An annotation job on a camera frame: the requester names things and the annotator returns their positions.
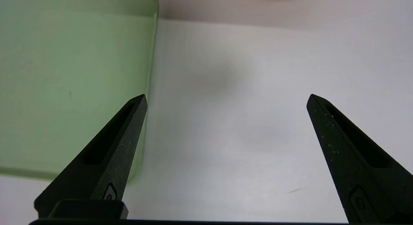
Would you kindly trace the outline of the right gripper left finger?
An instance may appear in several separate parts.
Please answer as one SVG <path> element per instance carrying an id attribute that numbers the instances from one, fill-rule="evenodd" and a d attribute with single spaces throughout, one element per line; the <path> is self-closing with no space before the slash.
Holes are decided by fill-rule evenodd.
<path id="1" fill-rule="evenodd" d="M 122 202 L 147 111 L 129 100 L 35 199 L 40 219 L 126 219 Z"/>

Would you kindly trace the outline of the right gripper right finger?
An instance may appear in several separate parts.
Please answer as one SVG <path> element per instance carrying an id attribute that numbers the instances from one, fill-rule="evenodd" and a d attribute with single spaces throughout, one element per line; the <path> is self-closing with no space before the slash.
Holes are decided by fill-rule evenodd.
<path id="1" fill-rule="evenodd" d="M 307 111 L 348 222 L 412 223 L 412 174 L 328 100 Z"/>

